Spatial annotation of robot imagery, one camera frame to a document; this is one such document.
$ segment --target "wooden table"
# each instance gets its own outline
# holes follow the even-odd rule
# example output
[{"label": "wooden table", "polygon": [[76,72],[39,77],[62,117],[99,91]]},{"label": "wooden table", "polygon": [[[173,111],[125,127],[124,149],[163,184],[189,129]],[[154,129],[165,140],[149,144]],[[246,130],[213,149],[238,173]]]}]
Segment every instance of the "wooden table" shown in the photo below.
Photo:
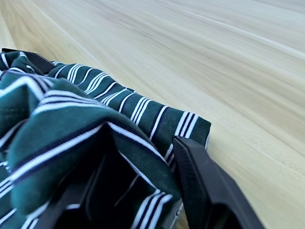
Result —
[{"label": "wooden table", "polygon": [[305,228],[303,0],[1,0],[0,29],[2,47],[208,119],[209,154],[266,228]]}]

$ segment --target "clothing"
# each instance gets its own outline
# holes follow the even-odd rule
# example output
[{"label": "clothing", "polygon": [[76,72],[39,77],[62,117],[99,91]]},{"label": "clothing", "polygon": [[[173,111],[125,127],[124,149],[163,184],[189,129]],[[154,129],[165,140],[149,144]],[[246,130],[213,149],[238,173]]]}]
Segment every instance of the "clothing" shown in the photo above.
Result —
[{"label": "clothing", "polygon": [[114,228],[157,228],[180,198],[173,178],[173,135],[206,145],[211,124],[81,64],[48,75],[22,52],[0,58],[0,228],[30,228],[56,186],[109,132],[122,173]]}]

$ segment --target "light wood surface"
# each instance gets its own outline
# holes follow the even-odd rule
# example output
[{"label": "light wood surface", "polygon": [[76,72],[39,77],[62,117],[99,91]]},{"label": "light wood surface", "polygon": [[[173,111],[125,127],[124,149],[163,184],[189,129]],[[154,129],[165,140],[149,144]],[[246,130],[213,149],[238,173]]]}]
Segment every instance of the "light wood surface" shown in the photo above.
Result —
[{"label": "light wood surface", "polygon": [[198,113],[265,227],[305,228],[303,0],[0,0],[0,46]]}]

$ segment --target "white stripe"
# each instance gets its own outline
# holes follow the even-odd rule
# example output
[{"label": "white stripe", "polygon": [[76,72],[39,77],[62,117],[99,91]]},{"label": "white stripe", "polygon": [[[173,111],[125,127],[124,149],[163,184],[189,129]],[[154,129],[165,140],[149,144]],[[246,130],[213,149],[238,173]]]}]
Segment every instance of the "white stripe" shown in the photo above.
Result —
[{"label": "white stripe", "polygon": [[6,190],[0,193],[0,198],[4,197],[7,193],[9,193],[13,189],[13,185],[9,186]]},{"label": "white stripe", "polygon": [[80,204],[69,204],[67,207],[66,207],[66,210],[70,210],[70,209],[79,209],[81,207]]},{"label": "white stripe", "polygon": [[25,73],[23,70],[21,70],[19,68],[16,68],[16,67],[10,68],[10,71],[17,71],[17,72],[20,72],[20,73]]},{"label": "white stripe", "polygon": [[87,104],[95,104],[101,107],[101,104],[95,100],[81,100],[76,98],[70,98],[70,97],[60,97],[60,96],[54,96],[54,97],[47,97],[44,100],[42,100],[39,104],[44,105],[51,102],[79,102],[79,103],[87,103]]},{"label": "white stripe", "polygon": [[158,207],[157,207],[157,209],[156,209],[156,211],[155,211],[155,213],[152,217],[152,220],[151,220],[151,223],[150,223],[148,229],[155,229],[156,228],[157,222],[160,218],[160,215],[161,215],[161,212],[162,212],[162,209],[163,209],[163,205],[165,203],[167,203],[172,197],[173,196],[171,194],[168,194],[161,199],[161,201],[160,201],[160,203],[159,203],[159,205],[158,205]]},{"label": "white stripe", "polygon": [[93,69],[94,69],[94,68],[88,69],[88,71],[87,71],[86,74],[85,74],[85,77],[83,78],[83,80],[82,80],[77,86],[79,86],[79,85],[81,85],[83,82],[85,82],[85,80],[87,79],[87,76],[88,76],[89,72],[91,72],[91,70],[93,70]]},{"label": "white stripe", "polygon": [[75,78],[76,78],[76,75],[77,75],[77,71],[78,71],[81,67],[83,67],[83,66],[84,66],[84,65],[80,65],[80,66],[78,66],[78,67],[75,69],[74,74],[73,74],[73,77],[72,77],[72,80],[71,80],[72,83],[74,83],[74,81],[75,81]]},{"label": "white stripe", "polygon": [[54,84],[50,80],[46,79],[46,77],[43,77],[42,79],[49,88],[54,86]]},{"label": "white stripe", "polygon": [[3,186],[0,188],[0,193],[1,193],[3,190],[7,189],[10,185],[11,185],[11,182],[8,182],[8,183],[6,183],[5,185],[3,185]]},{"label": "white stripe", "polygon": [[36,226],[36,224],[38,223],[38,220],[39,220],[39,219],[35,219],[35,220],[32,222],[32,224],[30,225],[29,229],[34,229],[35,226]]},{"label": "white stripe", "polygon": [[14,83],[12,83],[10,86],[5,88],[3,91],[0,91],[0,98],[8,93],[11,93],[15,89],[17,89],[23,85],[27,85],[39,101],[43,99],[44,96],[43,96],[42,90],[37,85],[37,83],[28,76],[19,78]]},{"label": "white stripe", "polygon": [[147,100],[146,101],[146,103],[145,103],[145,105],[143,106],[143,109],[142,109],[142,111],[141,111],[141,113],[140,113],[140,115],[139,115],[139,117],[138,117],[138,119],[137,119],[137,121],[136,121],[136,125],[138,125],[139,124],[139,122],[140,122],[140,120],[141,120],[141,118],[142,118],[142,116],[143,116],[143,114],[144,114],[144,112],[145,112],[145,110],[146,110],[146,108],[147,108],[147,105],[149,104],[149,102],[151,101],[151,99],[150,100]]},{"label": "white stripe", "polygon": [[0,187],[6,185],[8,182],[10,182],[10,177],[5,178],[3,181],[0,183]]},{"label": "white stripe", "polygon": [[175,131],[175,136],[177,136],[179,134],[179,132],[181,130],[181,127],[182,127],[182,124],[183,124],[187,114],[188,114],[188,112],[186,112],[186,111],[182,114],[182,116],[180,118],[180,121],[177,125],[176,131]]},{"label": "white stripe", "polygon": [[126,88],[124,88],[124,89],[121,90],[120,92],[116,93],[116,95],[114,95],[113,97],[109,98],[109,100],[106,102],[106,106],[108,106],[109,103],[110,103],[115,97],[117,97],[119,94],[121,94],[122,92],[125,92],[125,91],[127,91]]},{"label": "white stripe", "polygon": [[155,192],[153,194],[151,194],[150,196],[145,198],[145,200],[142,202],[142,204],[141,204],[141,206],[140,206],[140,208],[139,208],[139,210],[138,210],[138,212],[137,212],[137,214],[136,214],[136,216],[133,220],[133,223],[132,223],[132,226],[130,227],[130,229],[134,229],[138,226],[148,201],[150,200],[150,198],[152,198],[153,196],[155,196],[159,193],[160,193],[160,190],[157,189],[157,190],[155,190]]},{"label": "white stripe", "polygon": [[109,99],[110,97],[112,97],[112,96],[113,96],[113,94],[110,94],[109,96],[103,98],[103,100],[101,100],[101,103],[102,103],[102,104],[105,104],[105,101],[108,100],[108,99]]},{"label": "white stripe", "polygon": [[138,116],[139,116],[140,112],[142,111],[142,109],[143,109],[145,103],[147,102],[147,100],[149,100],[149,99],[148,99],[148,98],[145,98],[145,99],[142,101],[142,103],[141,103],[141,105],[140,105],[140,107],[139,107],[137,113],[135,114],[135,116],[134,116],[134,118],[133,118],[133,120],[132,120],[134,123],[135,123],[136,120],[138,119]]},{"label": "white stripe", "polygon": [[0,163],[0,167],[2,167],[2,166],[7,166],[7,165],[8,165],[8,162],[7,162],[7,161],[3,161],[3,162]]},{"label": "white stripe", "polygon": [[44,89],[45,92],[48,91],[48,85],[40,78],[40,77],[36,77],[35,75],[31,75],[31,78],[33,78],[34,80],[38,81],[38,84],[40,85],[40,87],[42,87]]},{"label": "white stripe", "polygon": [[125,129],[117,126],[116,124],[108,122],[108,125],[112,128],[112,130],[116,131],[117,133],[124,135],[124,136],[132,139],[133,141],[140,143],[142,146],[148,148],[150,151],[152,151],[154,154],[156,154],[164,163],[166,163],[166,161],[161,156],[161,154],[151,144],[146,142],[144,139],[140,138],[139,136],[135,135],[134,133],[129,132],[128,130],[125,130]]},{"label": "white stripe", "polygon": [[35,70],[34,70],[31,66],[26,65],[26,67],[27,67],[28,69],[31,69],[33,72],[35,72]]},{"label": "white stripe", "polygon": [[14,127],[12,127],[1,139],[0,139],[0,148],[7,142],[7,140],[14,134],[15,130],[25,123],[27,119],[24,119],[18,122]]},{"label": "white stripe", "polygon": [[16,208],[14,208],[12,211],[10,211],[8,214],[6,214],[3,218],[0,219],[0,226],[7,221],[14,213],[17,211]]},{"label": "white stripe", "polygon": [[9,65],[8,65],[8,62],[6,61],[6,58],[5,58],[5,54],[4,54],[4,53],[1,54],[1,58],[2,58],[3,63],[5,64],[5,66],[6,66],[7,68],[9,68]]},{"label": "white stripe", "polygon": [[153,135],[154,135],[154,132],[156,131],[156,129],[157,129],[157,127],[158,127],[158,124],[159,124],[159,122],[160,122],[161,116],[162,116],[163,112],[165,111],[165,109],[166,109],[167,107],[168,107],[168,106],[164,106],[164,107],[161,109],[161,111],[159,112],[159,115],[158,115],[157,120],[156,120],[156,122],[155,122],[155,124],[154,124],[154,126],[153,126],[153,129],[152,129],[152,132],[151,132],[151,136],[149,137],[149,140],[152,140]]},{"label": "white stripe", "polygon": [[147,98],[146,98],[146,97],[142,97],[141,99],[139,99],[137,105],[135,106],[135,109],[133,110],[132,116],[130,117],[130,119],[131,119],[132,121],[133,121],[134,116],[136,115],[136,113],[137,113],[137,111],[138,111],[138,109],[139,109],[140,104],[142,103],[142,101],[143,101],[144,99],[147,99]]},{"label": "white stripe", "polygon": [[73,71],[72,71],[72,73],[71,73],[71,75],[70,75],[70,79],[69,79],[70,82],[72,82],[76,70],[79,69],[79,67],[81,67],[81,66],[82,66],[81,64],[78,64],[77,67],[75,67],[75,68],[73,69]]},{"label": "white stripe", "polygon": [[49,110],[58,110],[66,107],[98,107],[98,108],[105,108],[105,109],[110,109],[106,106],[101,106],[100,104],[80,104],[76,102],[64,102],[60,104],[45,104],[42,106],[37,107],[31,114],[31,116],[37,115],[41,112],[49,111]]},{"label": "white stripe", "polygon": [[186,122],[185,122],[185,124],[184,124],[184,126],[183,126],[183,128],[182,128],[182,132],[181,132],[181,134],[180,134],[181,137],[184,136],[184,133],[185,133],[185,131],[186,131],[186,128],[187,128],[188,124],[189,124],[190,121],[191,121],[192,115],[193,115],[193,113],[189,113],[189,115],[188,115],[188,117],[187,117],[187,119],[186,119]]},{"label": "white stripe", "polygon": [[77,64],[73,65],[73,66],[70,68],[70,70],[69,70],[69,72],[68,72],[67,80],[70,81],[70,78],[71,78],[72,73],[74,72],[74,69],[77,68],[79,65],[80,65],[80,64],[77,63]]},{"label": "white stripe", "polygon": [[204,146],[205,150],[208,149],[209,140],[210,140],[210,132],[208,134],[208,137],[206,138],[206,142],[205,142],[205,146]]},{"label": "white stripe", "polygon": [[157,188],[151,181],[150,179],[148,179],[147,176],[144,175],[144,173],[142,173],[137,166],[135,166],[129,159],[128,157],[126,157],[124,154],[122,154],[120,151],[119,153],[121,154],[121,156],[128,162],[128,164],[133,168],[133,170],[140,176],[143,178],[143,180],[145,180],[150,186],[152,186],[153,188]]},{"label": "white stripe", "polygon": [[19,52],[19,56],[23,56],[23,57],[28,58],[28,57],[24,54],[24,52]]},{"label": "white stripe", "polygon": [[118,92],[115,92],[113,94],[110,94],[109,96],[105,97],[101,102],[104,103],[105,105],[109,104],[108,100],[112,100],[112,98],[116,97],[117,95],[119,95],[120,93],[122,93],[123,91],[126,91],[127,89],[124,88],[123,90],[121,91],[118,91]]},{"label": "white stripe", "polygon": [[127,195],[127,193],[130,191],[130,189],[133,187],[134,183],[137,181],[138,177],[139,177],[139,175],[136,175],[136,177],[132,180],[131,184],[129,185],[127,191],[118,199],[118,201],[115,202],[114,206],[117,206],[117,205],[120,203],[120,201],[121,201],[122,199],[124,199],[124,197],[125,197],[125,196]]},{"label": "white stripe", "polygon": [[96,87],[98,87],[98,82],[101,82],[105,77],[107,77],[107,73],[100,73],[91,80],[90,84],[88,85],[87,89],[84,91],[86,94],[94,91]]},{"label": "white stripe", "polygon": [[50,90],[45,94],[45,97],[51,97],[51,96],[70,96],[70,97],[74,97],[75,99],[84,100],[88,102],[95,101],[93,99],[85,98],[80,95],[74,94],[73,92],[61,91],[61,90]]},{"label": "white stripe", "polygon": [[152,198],[152,201],[151,201],[151,203],[150,203],[150,205],[149,205],[149,207],[148,207],[148,209],[147,209],[147,212],[146,212],[146,214],[145,214],[145,216],[144,216],[144,218],[143,218],[143,221],[142,221],[142,223],[141,223],[140,229],[145,229],[145,227],[146,227],[146,225],[147,225],[147,222],[148,222],[148,219],[149,219],[149,217],[151,216],[151,214],[153,213],[153,208],[154,208],[154,206],[156,205],[157,200],[158,200],[158,199],[160,198],[160,196],[163,195],[163,194],[165,194],[165,193],[164,193],[164,192],[161,192],[161,193],[159,193],[158,195],[156,195],[156,196],[154,196],[154,197]]},{"label": "white stripe", "polygon": [[22,225],[21,229],[28,229],[28,226],[33,222],[33,219],[27,218],[27,220]]},{"label": "white stripe", "polygon": [[104,91],[102,94],[96,96],[95,99],[97,99],[97,98],[99,98],[99,97],[105,95],[106,93],[108,93],[108,92],[110,91],[110,89],[112,89],[112,87],[113,87],[115,84],[117,84],[117,83],[118,83],[118,82],[113,82],[113,83],[106,89],[106,91]]},{"label": "white stripe", "polygon": [[120,113],[122,112],[122,109],[123,109],[123,107],[124,107],[124,104],[125,104],[126,100],[127,100],[130,96],[132,96],[133,94],[136,94],[136,92],[133,92],[133,93],[129,94],[128,96],[126,96],[126,97],[123,99],[123,101],[122,101],[122,103],[121,103],[121,106],[120,106],[120,109],[119,109],[119,112],[120,112]]},{"label": "white stripe", "polygon": [[81,135],[75,137],[74,139],[71,139],[71,140],[63,143],[60,146],[55,147],[54,149],[51,149],[43,154],[40,154],[39,156],[32,159],[31,161],[28,161],[27,163],[22,165],[20,168],[18,168],[14,173],[11,174],[11,176],[10,176],[11,179],[16,180],[16,179],[20,178],[22,175],[24,175],[26,172],[28,172],[32,168],[34,168],[34,167],[40,165],[41,163],[49,160],[50,158],[64,152],[65,150],[70,149],[71,147],[77,145],[78,143],[86,140],[87,138],[89,138],[92,135],[94,135],[95,133],[97,133],[99,131],[99,129],[101,128],[101,126],[102,125],[99,125],[98,127],[94,128],[84,134],[81,134]]},{"label": "white stripe", "polygon": [[57,76],[59,75],[59,73],[61,73],[61,71],[62,71],[65,67],[67,67],[67,65],[61,67],[61,68],[58,70],[58,72],[56,72],[56,74],[55,74],[55,76],[54,76],[55,79],[57,78]]},{"label": "white stripe", "polygon": [[192,122],[191,122],[191,124],[190,124],[190,127],[188,128],[188,130],[187,130],[187,132],[186,132],[186,134],[185,134],[185,137],[186,137],[186,138],[189,138],[189,137],[190,137],[190,135],[191,135],[191,133],[192,133],[192,131],[193,131],[193,129],[194,129],[194,126],[195,126],[197,120],[198,120],[198,115],[195,114],[195,116],[194,116],[194,118],[193,118],[193,120],[192,120]]},{"label": "white stripe", "polygon": [[165,154],[165,157],[164,157],[165,160],[167,160],[167,158],[170,155],[170,153],[172,152],[172,150],[173,150],[173,144],[171,143],[170,147],[168,148],[168,150]]}]

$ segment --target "fabric fold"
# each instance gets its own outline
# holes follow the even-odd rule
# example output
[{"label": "fabric fold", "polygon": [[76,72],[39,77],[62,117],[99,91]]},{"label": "fabric fold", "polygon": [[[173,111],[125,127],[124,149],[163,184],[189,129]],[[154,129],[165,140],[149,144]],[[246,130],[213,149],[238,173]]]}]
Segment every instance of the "fabric fold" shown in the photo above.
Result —
[{"label": "fabric fold", "polygon": [[125,224],[116,226],[158,227],[180,198],[172,137],[205,145],[211,124],[141,96],[101,70],[54,64],[44,76],[22,52],[1,54],[0,228],[37,222],[31,213],[46,206],[73,165],[105,153],[99,144],[105,129],[120,154],[113,166],[125,180],[115,197],[116,216]]}]

